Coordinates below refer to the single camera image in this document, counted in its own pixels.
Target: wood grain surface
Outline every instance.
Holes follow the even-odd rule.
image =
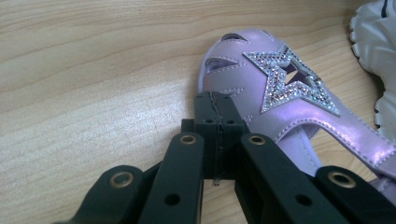
[[[0,223],[67,220],[104,171],[161,161],[193,118],[203,55],[234,30],[286,40],[374,127],[383,87],[348,40],[365,2],[0,1]],[[374,177],[325,132],[312,144],[324,164]],[[232,181],[205,182],[202,223],[246,223]]]

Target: purple shoe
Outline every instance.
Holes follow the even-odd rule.
[[[396,147],[267,32],[247,29],[219,40],[204,57],[198,91],[230,94],[250,131],[271,137],[307,174],[321,166],[309,139],[323,129],[377,175],[396,179]]]

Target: glitter star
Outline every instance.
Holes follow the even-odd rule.
[[[244,52],[243,55],[267,76],[262,113],[292,100],[303,99],[339,116],[339,110],[326,92],[323,81],[303,64],[287,45],[277,52]],[[298,71],[299,77],[303,78],[285,84],[288,73],[283,68],[286,69],[290,65]]]

